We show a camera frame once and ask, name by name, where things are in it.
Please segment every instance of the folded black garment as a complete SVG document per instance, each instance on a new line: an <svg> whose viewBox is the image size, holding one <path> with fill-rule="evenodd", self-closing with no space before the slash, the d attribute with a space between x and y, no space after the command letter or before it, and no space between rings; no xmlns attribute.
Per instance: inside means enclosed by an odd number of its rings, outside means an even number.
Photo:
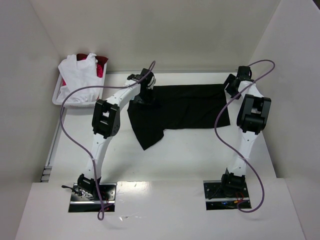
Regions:
<svg viewBox="0 0 320 240"><path fill-rule="evenodd" d="M143 150L160 141L165 129L211 129L226 105L223 84L171 85L153 88L157 104L142 107L130 101L128 115ZM230 125L228 109L218 127Z"/></svg>

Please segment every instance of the robotic arm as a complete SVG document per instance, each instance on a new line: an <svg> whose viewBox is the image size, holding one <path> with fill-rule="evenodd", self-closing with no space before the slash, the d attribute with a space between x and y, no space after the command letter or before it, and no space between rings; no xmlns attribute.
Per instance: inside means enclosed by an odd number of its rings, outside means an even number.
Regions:
<svg viewBox="0 0 320 240"><path fill-rule="evenodd" d="M140 74L131 74L123 89L106 100L99 99L95 104L92 118L94 136L91 153L98 182L101 180L101 169L108 145L120 129L120 111L132 99L141 105L152 105L155 101L153 96L153 86L156 82L154 74L150 72L143 81L137 83L148 72L149 70L144 68ZM95 197L97 190L92 159L88 159L85 169L77 180L77 186L86 197Z"/></svg>
<svg viewBox="0 0 320 240"><path fill-rule="evenodd" d="M244 88L252 84L251 76L252 72L249 66L240 66L237 76L230 74L225 81L226 92L231 97L235 97ZM264 97L258 91L255 83L242 92L241 96L243 102L236 120L241 136L238 150L248 159L258 134L267 124L271 99ZM221 187L226 196L234 196L235 192L244 187L246 167L245 161L238 155L228 165L221 178Z"/></svg>

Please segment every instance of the white table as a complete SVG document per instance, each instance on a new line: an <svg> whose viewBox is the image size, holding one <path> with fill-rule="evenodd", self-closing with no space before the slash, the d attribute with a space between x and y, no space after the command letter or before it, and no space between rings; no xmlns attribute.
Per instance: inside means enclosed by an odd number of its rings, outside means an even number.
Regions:
<svg viewBox="0 0 320 240"><path fill-rule="evenodd" d="M192 85L223 83L227 76L161 73L156 79L157 85ZM105 82L121 86L126 77L109 74ZM114 92L104 91L104 97ZM236 118L241 102L228 108L231 126L218 129L234 146L239 142ZM77 181L88 156L61 134L51 155L49 183L33 184L17 240L304 239L287 185L276 178L262 134L250 161L264 181L263 207L252 214L206 211L203 181L220 180L233 152L219 142L213 129L166 130L160 142L143 151L132 131L127 107L121 112L120 131L112 139L102 167L102 182L118 182L115 212L107 213L102 222L96 213L68 213L70 192L60 186ZM64 120L69 134L89 148L92 113L92 109L69 109ZM251 204L256 206L261 199L260 185L250 170L246 180ZM121 216L129 217L121 221Z"/></svg>

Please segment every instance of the wall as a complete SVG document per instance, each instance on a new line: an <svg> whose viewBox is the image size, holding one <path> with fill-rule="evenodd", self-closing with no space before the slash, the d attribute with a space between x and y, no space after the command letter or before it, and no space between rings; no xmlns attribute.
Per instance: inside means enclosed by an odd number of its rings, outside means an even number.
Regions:
<svg viewBox="0 0 320 240"><path fill-rule="evenodd" d="M95 52L108 70L223 71L245 64L279 0L30 0L61 56Z"/></svg>
<svg viewBox="0 0 320 240"><path fill-rule="evenodd" d="M261 80L272 99L263 132L277 175L285 177L304 234L320 239L320 10L312 0L282 0L251 62L271 59ZM254 67L254 73L270 66Z"/></svg>
<svg viewBox="0 0 320 240"><path fill-rule="evenodd" d="M28 0L0 0L0 33L0 238L12 240L57 123L60 57Z"/></svg>

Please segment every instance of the red cloth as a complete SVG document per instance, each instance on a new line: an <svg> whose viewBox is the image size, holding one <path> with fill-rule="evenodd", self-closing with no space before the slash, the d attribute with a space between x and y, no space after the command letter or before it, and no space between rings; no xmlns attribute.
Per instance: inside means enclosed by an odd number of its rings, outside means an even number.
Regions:
<svg viewBox="0 0 320 240"><path fill-rule="evenodd" d="M81 61L81 60L85 60L87 59L87 54L83 54L83 53L78 53L76 55L76 60L77 61ZM95 59L98 60L98 63L96 65L96 75L99 78L102 78L104 76L104 66L105 63L109 60L108 58L106 58L105 56L95 56ZM62 86L67 85L65 80L62 78Z"/></svg>

